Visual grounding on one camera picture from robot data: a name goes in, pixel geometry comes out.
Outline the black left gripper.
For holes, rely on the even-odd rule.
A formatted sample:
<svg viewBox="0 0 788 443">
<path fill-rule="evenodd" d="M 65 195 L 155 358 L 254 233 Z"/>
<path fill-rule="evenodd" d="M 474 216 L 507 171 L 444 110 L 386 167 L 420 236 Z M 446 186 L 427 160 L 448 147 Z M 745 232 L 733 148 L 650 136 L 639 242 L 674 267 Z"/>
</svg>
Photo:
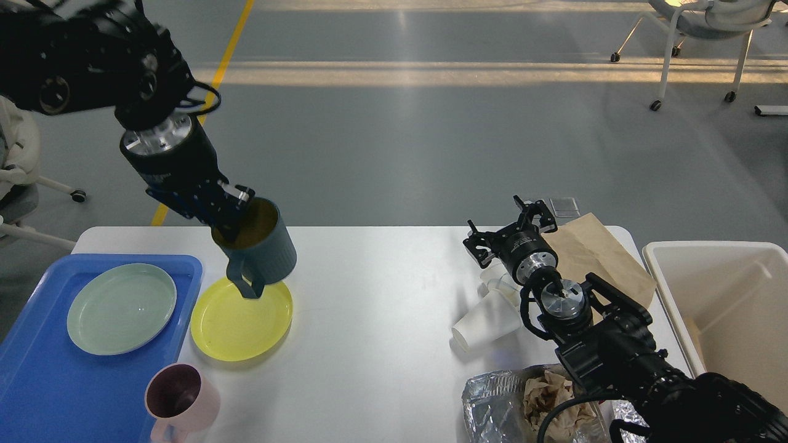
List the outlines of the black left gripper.
<svg viewBox="0 0 788 443">
<path fill-rule="evenodd" d="M 213 227 L 213 239 L 235 243 L 255 191 L 231 185 L 198 118 L 174 113 L 155 128 L 127 130 L 121 154 L 147 184 L 147 194 L 184 218 Z"/>
</svg>

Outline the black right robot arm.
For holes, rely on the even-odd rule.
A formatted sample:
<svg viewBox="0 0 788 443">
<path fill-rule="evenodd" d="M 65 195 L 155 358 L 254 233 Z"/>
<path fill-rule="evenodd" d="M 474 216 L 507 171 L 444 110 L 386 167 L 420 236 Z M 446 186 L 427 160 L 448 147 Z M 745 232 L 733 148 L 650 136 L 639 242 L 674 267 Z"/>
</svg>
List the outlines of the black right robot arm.
<svg viewBox="0 0 788 443">
<path fill-rule="evenodd" d="M 556 406 L 549 424 L 580 404 L 625 400 L 645 425 L 613 420 L 611 440 L 622 432 L 648 442 L 785 442 L 786 416 L 760 393 L 718 373 L 686 376 L 667 362 L 648 330 L 652 316 L 644 306 L 599 275 L 577 282 L 559 272 L 559 256 L 544 239 L 558 229 L 543 200 L 514 196 L 520 216 L 496 231 L 481 231 L 471 220 L 462 242 L 482 269 L 500 259 L 520 286 L 515 322 L 536 337 L 551 340 L 555 354 L 582 395 Z"/>
</svg>

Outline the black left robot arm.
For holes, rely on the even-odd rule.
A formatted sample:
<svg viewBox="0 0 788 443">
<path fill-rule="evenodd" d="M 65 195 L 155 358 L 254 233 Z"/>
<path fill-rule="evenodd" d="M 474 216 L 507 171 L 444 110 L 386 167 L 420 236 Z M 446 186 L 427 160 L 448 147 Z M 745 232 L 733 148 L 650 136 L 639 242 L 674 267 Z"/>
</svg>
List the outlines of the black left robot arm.
<svg viewBox="0 0 788 443">
<path fill-rule="evenodd" d="M 120 151 L 146 192 L 231 242 L 254 191 L 231 184 L 199 117 L 220 106 L 169 29 L 140 1 L 98 1 L 62 17 L 43 1 L 2 2 L 2 97 L 47 116 L 113 108 Z"/>
</svg>

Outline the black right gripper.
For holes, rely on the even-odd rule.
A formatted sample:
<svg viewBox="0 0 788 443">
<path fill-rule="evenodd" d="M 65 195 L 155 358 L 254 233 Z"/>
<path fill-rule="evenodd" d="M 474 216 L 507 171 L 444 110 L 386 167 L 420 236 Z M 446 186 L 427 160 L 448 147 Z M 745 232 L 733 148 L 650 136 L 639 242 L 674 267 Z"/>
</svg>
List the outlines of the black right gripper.
<svg viewBox="0 0 788 443">
<path fill-rule="evenodd" d="M 467 220 L 470 232 L 462 245 L 480 268 L 488 268 L 498 258 L 517 284 L 527 284 L 538 274 L 548 274 L 551 279 L 558 274 L 558 257 L 541 234 L 557 232 L 555 217 L 541 199 L 513 199 L 520 208 L 515 223 L 501 230 L 482 231 Z"/>
</svg>

